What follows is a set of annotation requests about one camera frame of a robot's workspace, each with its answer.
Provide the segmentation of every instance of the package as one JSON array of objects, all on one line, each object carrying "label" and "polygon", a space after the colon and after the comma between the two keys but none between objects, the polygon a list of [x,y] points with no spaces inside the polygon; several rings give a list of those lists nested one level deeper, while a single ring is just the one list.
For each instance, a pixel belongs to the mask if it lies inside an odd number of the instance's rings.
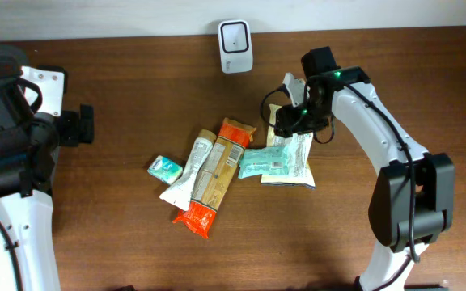
[{"label": "package", "polygon": [[[276,111],[279,105],[270,104],[271,116],[269,122],[276,122]],[[274,129],[269,127],[267,132],[267,146],[287,146],[288,175],[262,175],[261,183],[273,186],[305,186],[315,189],[316,184],[312,177],[311,168],[308,165],[308,154],[310,153],[312,133],[294,134],[292,137],[284,138],[274,134]]]},{"label": "package", "polygon": [[164,156],[158,156],[146,171],[164,183],[172,185],[181,176],[183,167]]},{"label": "package", "polygon": [[159,196],[161,200],[165,200],[184,211],[188,210],[197,173],[208,158],[215,139],[217,136],[209,130],[203,129],[199,132],[186,166],[184,166],[183,175]]},{"label": "package", "polygon": [[252,126],[224,119],[217,141],[197,175],[189,210],[180,210],[174,223],[182,221],[194,233],[208,238],[217,209],[255,130]]},{"label": "package", "polygon": [[240,160],[239,179],[254,175],[288,175],[287,147],[270,146],[264,149],[248,149]]}]

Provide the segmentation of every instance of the brown wooden surface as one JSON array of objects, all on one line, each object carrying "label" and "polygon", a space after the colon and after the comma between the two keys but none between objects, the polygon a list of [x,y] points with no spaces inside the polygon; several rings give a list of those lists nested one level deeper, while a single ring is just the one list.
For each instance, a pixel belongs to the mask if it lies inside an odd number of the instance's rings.
[{"label": "brown wooden surface", "polygon": [[[409,284],[466,290],[466,27],[252,36],[246,74],[220,70],[216,36],[16,43],[33,65],[70,73],[64,109],[95,108],[95,142],[62,149],[54,184],[53,243],[64,290],[285,289],[350,284],[375,237],[367,219],[376,176],[347,128],[309,161],[317,189],[261,187],[234,178],[205,240],[158,196],[143,169],[158,154],[182,163],[200,129],[223,117],[258,128],[262,97],[299,60],[330,45],[342,66],[360,65],[405,130],[456,167],[454,224],[422,255]],[[286,103],[284,97],[274,102]]]}]

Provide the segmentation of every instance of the white wall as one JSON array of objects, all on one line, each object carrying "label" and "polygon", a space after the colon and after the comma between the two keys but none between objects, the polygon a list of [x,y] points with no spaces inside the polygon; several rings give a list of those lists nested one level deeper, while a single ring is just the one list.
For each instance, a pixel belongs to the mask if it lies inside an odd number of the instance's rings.
[{"label": "white wall", "polygon": [[466,0],[0,0],[0,40],[466,25]]}]

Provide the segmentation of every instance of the orange package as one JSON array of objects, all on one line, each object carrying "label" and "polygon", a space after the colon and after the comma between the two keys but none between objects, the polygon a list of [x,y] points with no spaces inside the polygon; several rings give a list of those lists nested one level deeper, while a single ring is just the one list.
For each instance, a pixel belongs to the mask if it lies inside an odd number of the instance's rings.
[{"label": "orange package", "polygon": [[208,238],[217,209],[255,130],[224,118],[217,141],[197,174],[190,208],[186,212],[180,210],[174,223],[182,221],[194,233]]}]

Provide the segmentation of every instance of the light blue plastic pouch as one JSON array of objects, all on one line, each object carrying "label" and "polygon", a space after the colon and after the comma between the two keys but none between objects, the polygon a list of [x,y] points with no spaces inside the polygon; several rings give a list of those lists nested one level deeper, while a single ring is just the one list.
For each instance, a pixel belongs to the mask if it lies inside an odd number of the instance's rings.
[{"label": "light blue plastic pouch", "polygon": [[287,147],[271,146],[264,149],[247,149],[240,160],[239,179],[254,175],[288,175]]}]

